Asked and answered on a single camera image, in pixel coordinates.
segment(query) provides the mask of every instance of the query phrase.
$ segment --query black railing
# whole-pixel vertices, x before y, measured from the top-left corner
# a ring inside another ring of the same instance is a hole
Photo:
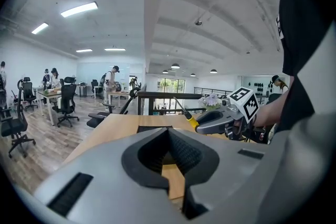
[[[216,95],[228,95],[232,93],[232,91],[194,87],[194,93],[201,94],[201,95],[212,94],[212,93]]]
[[[146,91],[139,91],[138,92],[138,115],[143,115],[143,109],[139,110],[139,106],[142,102],[144,102],[145,99],[149,100],[149,106],[148,106],[148,115],[153,115],[154,112],[162,112],[162,110],[154,110],[154,101],[155,99],[169,99],[169,104],[171,103],[171,100],[176,97],[180,100],[187,100],[187,99],[194,99],[197,100],[202,97],[201,94],[195,94],[195,93],[170,93],[170,92],[146,92]],[[167,112],[178,112],[181,111],[180,108],[175,109],[168,109]],[[202,108],[196,108],[192,109],[194,110],[203,110]]]

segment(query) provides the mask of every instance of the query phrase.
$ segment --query ceiling light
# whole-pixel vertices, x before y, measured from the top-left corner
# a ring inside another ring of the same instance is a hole
[[[44,28],[46,28],[48,25],[46,23],[41,24],[39,27],[37,27],[32,33],[33,34],[37,34],[38,32],[40,32],[41,30],[43,30]]]
[[[180,66],[179,66],[178,64],[176,64],[176,63],[173,63],[173,64],[172,64],[172,68],[173,68],[173,69],[179,69]]]
[[[77,13],[80,13],[80,12],[86,12],[88,10],[97,9],[97,8],[98,8],[97,3],[96,2],[92,2],[92,3],[85,4],[85,5],[76,7],[76,8],[69,9],[69,10],[67,10],[65,12],[62,12],[61,15],[64,18],[66,18],[66,17],[69,17],[69,16],[71,16],[73,14],[77,14]]]
[[[114,50],[114,51],[125,51],[125,49],[118,49],[118,48],[110,48],[110,49],[105,49],[106,51]]]
[[[92,51],[91,49],[86,49],[86,50],[76,50],[76,52],[87,52],[87,51]]]

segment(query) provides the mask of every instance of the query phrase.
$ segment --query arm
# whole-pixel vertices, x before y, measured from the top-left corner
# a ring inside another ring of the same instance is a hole
[[[293,80],[294,77],[291,76],[289,88],[291,87]],[[285,92],[282,96],[280,96],[271,104],[262,106],[257,113],[257,118],[254,126],[267,126],[279,122],[282,108],[284,107],[288,92],[289,91]]]

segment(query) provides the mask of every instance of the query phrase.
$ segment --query white ceiling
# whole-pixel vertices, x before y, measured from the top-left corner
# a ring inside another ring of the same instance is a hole
[[[92,1],[97,10],[60,15]],[[143,57],[150,73],[176,62],[177,76],[203,76],[212,68],[253,74],[281,70],[278,6],[279,0],[8,0],[0,24],[14,35],[81,57],[88,54],[76,50],[91,48],[90,56],[106,56],[113,53],[106,47],[125,48],[119,53]],[[198,19],[201,26],[194,24]],[[43,22],[49,27],[31,34]]]

